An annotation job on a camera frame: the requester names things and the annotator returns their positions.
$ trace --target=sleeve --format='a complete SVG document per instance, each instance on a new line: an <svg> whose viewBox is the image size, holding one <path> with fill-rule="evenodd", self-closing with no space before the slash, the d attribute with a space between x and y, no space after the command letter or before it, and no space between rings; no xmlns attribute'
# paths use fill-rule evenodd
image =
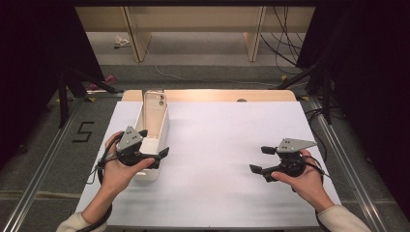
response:
<svg viewBox="0 0 410 232"><path fill-rule="evenodd" d="M368 227L358 217L340 205L335 205L321 212L318 214L318 218L332 232L370 232Z"/></svg>
<svg viewBox="0 0 410 232"><path fill-rule="evenodd" d="M61 224L57 228L57 232L75 232L77 230L83 229L90 224L84 220L81 216L81 212L75 213L71 215L68 219L61 222ZM106 223L102 226L98 227L97 229L93 230L95 232L102 232L106 228Z"/></svg>

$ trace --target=metal bar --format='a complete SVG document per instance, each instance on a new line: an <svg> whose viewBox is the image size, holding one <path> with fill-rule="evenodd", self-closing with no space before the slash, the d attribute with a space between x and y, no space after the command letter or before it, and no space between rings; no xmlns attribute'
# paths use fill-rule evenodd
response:
<svg viewBox="0 0 410 232"><path fill-rule="evenodd" d="M316 97L311 98L310 104L314 109L321 107L320 102ZM365 214L370 230L373 232L388 231L385 223L380 217L375 204L372 202L355 169L353 168L350 159L344 152L344 149L341 146L332 125L328 125L323 116L319 116L318 118L320 126L325 132L326 137L328 138L329 143L331 144L332 149L335 152L337 160L340 164L341 169L343 170L347 181L349 182L349 185L354 189L353 193L355 194L359 205L361 206L362 211Z"/></svg>
<svg viewBox="0 0 410 232"><path fill-rule="evenodd" d="M12 232L18 231L19 227L21 226L25 216L27 215L33 201L34 197L36 196L37 191L39 190L40 186L42 185L44 178L48 172L48 169L53 164L54 158L57 156L58 151L64 141L64 138L69 130L73 118L81 106L83 99L75 99L72 106L72 112L67 120L65 126L59 129L48 148L42 163L40 163L39 168L37 169L36 173L34 174L33 178L30 181L30 184L23 192L20 200L18 201L17 205L15 206L14 210L12 211L9 220L6 223L6 227L4 228L4 232Z"/></svg>

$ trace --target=hand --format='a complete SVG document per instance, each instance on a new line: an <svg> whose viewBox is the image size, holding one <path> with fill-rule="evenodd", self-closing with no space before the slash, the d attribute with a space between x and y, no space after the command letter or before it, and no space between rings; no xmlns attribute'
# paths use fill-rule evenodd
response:
<svg viewBox="0 0 410 232"><path fill-rule="evenodd" d="M111 135L111 137L105 142L105 148L109 143L121 132L118 131ZM118 141L115 141L110 147L108 153L116 153L116 145ZM123 191L135 174L144 168L147 168L154 162L154 159L144 159L134 166L126 166L119 160L110 160L105 164L105 169L102 179L102 189L107 189L114 194L118 194Z"/></svg>
<svg viewBox="0 0 410 232"><path fill-rule="evenodd" d="M301 153L302 156L311 157L307 150L301 150ZM306 158L305 161L316 165L312 158ZM323 188L319 172L311 166L307 166L305 172L298 177L290 177L281 172L273 172L272 177L291 186L318 213L335 205Z"/></svg>

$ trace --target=wooden edge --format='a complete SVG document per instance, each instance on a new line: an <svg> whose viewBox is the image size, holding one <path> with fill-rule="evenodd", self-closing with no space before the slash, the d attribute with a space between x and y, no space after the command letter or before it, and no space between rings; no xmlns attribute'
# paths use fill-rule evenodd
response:
<svg viewBox="0 0 410 232"><path fill-rule="evenodd" d="M168 102L295 102L289 90L165 90Z"/></svg>
<svg viewBox="0 0 410 232"><path fill-rule="evenodd" d="M122 102L142 102L142 90L127 90L123 94Z"/></svg>

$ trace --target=white table surface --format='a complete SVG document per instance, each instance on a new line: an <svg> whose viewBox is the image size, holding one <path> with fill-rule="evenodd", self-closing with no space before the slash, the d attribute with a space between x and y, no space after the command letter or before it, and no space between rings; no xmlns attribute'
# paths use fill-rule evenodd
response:
<svg viewBox="0 0 410 232"><path fill-rule="evenodd" d="M142 102L117 103L103 144L133 126ZM290 229L318 227L314 210L283 183L250 172L279 164L261 146L284 137L313 141L302 107L291 102L169 102L168 157L155 182L132 180L113 203L108 225L157 229ZM322 167L317 147L308 148ZM326 191L339 204L332 181ZM82 211L100 184L86 185Z"/></svg>

